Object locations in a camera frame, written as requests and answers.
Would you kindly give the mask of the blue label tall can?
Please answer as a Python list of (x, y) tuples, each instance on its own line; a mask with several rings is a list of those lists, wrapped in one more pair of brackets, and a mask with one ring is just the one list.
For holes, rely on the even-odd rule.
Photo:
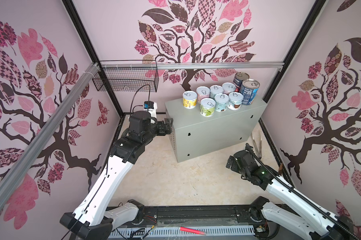
[(260, 83), (253, 79), (248, 79), (242, 82), (239, 93), (243, 95), (242, 104), (251, 105), (256, 93), (260, 87)]

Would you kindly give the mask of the yellow label can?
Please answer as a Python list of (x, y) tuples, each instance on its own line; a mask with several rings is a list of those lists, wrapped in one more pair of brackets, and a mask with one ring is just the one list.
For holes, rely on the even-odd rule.
[(186, 91), (182, 94), (183, 106), (186, 109), (194, 109), (197, 103), (197, 93), (194, 91)]

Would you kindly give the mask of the green label can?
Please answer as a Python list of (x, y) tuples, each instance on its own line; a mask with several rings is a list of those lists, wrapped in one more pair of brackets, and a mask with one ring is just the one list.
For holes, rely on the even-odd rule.
[(211, 117), (215, 111), (215, 100), (204, 98), (200, 101), (200, 114), (203, 117)]

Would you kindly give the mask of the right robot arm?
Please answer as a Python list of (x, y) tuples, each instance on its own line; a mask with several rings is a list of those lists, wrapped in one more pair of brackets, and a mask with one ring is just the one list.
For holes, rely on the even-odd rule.
[(258, 197), (247, 215), (261, 223), (274, 222), (304, 240), (357, 240), (354, 224), (347, 216), (338, 216), (311, 201), (290, 185), (270, 166), (265, 165), (247, 145), (229, 156), (226, 168), (239, 173), (243, 180), (277, 197), (290, 209), (285, 210), (269, 199)]

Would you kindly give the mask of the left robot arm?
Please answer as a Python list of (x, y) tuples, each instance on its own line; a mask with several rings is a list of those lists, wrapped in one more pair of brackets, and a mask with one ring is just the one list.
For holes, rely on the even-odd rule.
[(150, 112), (135, 112), (129, 122), (129, 127), (113, 144), (93, 188), (72, 213), (64, 213), (60, 219), (62, 226), (83, 240), (106, 240), (113, 230), (137, 217), (141, 208), (138, 203), (127, 202), (112, 210), (107, 210), (108, 204), (154, 137), (172, 133), (172, 118), (158, 121)]

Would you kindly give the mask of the aluminium rail wall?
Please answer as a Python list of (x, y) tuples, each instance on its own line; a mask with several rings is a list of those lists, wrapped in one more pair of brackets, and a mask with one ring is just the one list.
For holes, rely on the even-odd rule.
[(70, 93), (63, 99), (56, 111), (47, 120), (41, 131), (24, 150), (20, 159), (10, 168), (9, 172), (0, 181), (0, 211), (15, 191), (31, 165), (48, 143), (55, 130), (68, 114), (70, 108), (75, 104), (86, 85), (100, 70), (100, 64), (92, 63), (84, 71), (78, 82), (72, 87)]
[(282, 69), (283, 62), (245, 62), (245, 63), (151, 63), (151, 64), (122, 64), (115, 63), (102, 63), (102, 67), (110, 68), (151, 68), (157, 70), (187, 70), (187, 69)]

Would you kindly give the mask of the aluminium rail left wall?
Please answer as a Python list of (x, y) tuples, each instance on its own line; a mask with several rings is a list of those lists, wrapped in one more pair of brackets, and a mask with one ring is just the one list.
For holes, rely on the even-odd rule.
[(15, 191), (31, 165), (48, 143), (55, 130), (68, 114), (70, 108), (75, 104), (86, 85), (100, 70), (100, 64), (92, 63), (84, 71), (78, 82), (72, 87), (70, 93), (63, 99), (56, 111), (47, 120), (41, 131), (24, 150), (20, 159), (10, 168), (9, 172), (0, 181), (0, 211)]

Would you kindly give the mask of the metal kitchen tongs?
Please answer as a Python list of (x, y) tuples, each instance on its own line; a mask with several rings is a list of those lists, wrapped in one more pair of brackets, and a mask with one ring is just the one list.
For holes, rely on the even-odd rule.
[(251, 139), (252, 139), (252, 143), (253, 143), (253, 149), (254, 152), (256, 153), (257, 157), (261, 160), (262, 158), (262, 134), (259, 133), (259, 143), (257, 144), (253, 133), (251, 133)]

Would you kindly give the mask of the teal can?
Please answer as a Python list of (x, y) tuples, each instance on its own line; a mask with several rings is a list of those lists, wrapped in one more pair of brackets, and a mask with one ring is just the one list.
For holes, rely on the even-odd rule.
[(229, 103), (229, 96), (226, 94), (217, 94), (214, 97), (215, 100), (215, 111), (224, 112), (227, 109)]
[(233, 111), (239, 110), (242, 105), (243, 95), (238, 92), (229, 93), (229, 102), (227, 108)]
[(209, 94), (209, 97), (211, 99), (214, 99), (214, 97), (217, 95), (217, 94), (223, 94), (224, 93), (224, 89), (222, 86), (219, 86), (219, 85), (213, 85), (211, 86), (210, 88), (210, 94)]

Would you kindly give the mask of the pink marker pen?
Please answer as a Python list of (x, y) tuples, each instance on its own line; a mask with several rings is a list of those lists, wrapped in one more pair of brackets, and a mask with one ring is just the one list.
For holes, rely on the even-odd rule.
[(206, 233), (203, 231), (200, 231), (200, 230), (195, 230), (195, 229), (190, 229), (190, 228), (185, 228), (185, 227), (179, 227), (179, 230), (181, 232), (185, 232), (185, 233), (206, 236)]

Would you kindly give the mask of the pink can white lid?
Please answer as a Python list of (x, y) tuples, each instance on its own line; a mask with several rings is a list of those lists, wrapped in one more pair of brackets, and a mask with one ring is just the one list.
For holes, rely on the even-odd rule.
[(229, 95), (236, 91), (236, 86), (233, 83), (223, 83), (222, 84), (223, 93)]

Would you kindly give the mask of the aluminium rail back wall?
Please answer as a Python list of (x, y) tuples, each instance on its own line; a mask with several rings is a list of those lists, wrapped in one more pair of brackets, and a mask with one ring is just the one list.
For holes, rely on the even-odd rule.
[(151, 63), (151, 64), (122, 64), (115, 63), (102, 63), (102, 67), (110, 68), (151, 68), (157, 70), (187, 70), (187, 69), (282, 69), (283, 62), (245, 62), (245, 63)]

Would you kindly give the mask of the black mounting rail base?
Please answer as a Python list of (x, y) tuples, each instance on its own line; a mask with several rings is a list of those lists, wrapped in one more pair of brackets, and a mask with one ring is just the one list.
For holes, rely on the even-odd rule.
[[(128, 202), (141, 208), (133, 221), (118, 228), (252, 226), (259, 240), (274, 239), (281, 228), (274, 222), (251, 220), (247, 215), (250, 205), (148, 207), (134, 200)], [(286, 205), (279, 207), (289, 210)]]

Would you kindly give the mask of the grey metal cabinet box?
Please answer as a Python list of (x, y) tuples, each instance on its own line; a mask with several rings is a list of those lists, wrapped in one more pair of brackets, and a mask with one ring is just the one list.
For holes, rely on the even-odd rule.
[(239, 110), (214, 112), (211, 117), (200, 114), (200, 105), (186, 109), (182, 99), (165, 103), (166, 116), (172, 118), (172, 147), (181, 163), (247, 141), (263, 114), (267, 103), (256, 99)]

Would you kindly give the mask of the la sicilia tomato can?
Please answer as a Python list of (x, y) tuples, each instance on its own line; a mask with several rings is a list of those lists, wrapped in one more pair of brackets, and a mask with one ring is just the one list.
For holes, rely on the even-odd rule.
[(236, 73), (233, 79), (233, 84), (235, 85), (235, 91), (239, 92), (242, 86), (242, 82), (247, 81), (248, 79), (249, 79), (249, 75), (247, 73), (244, 72)]

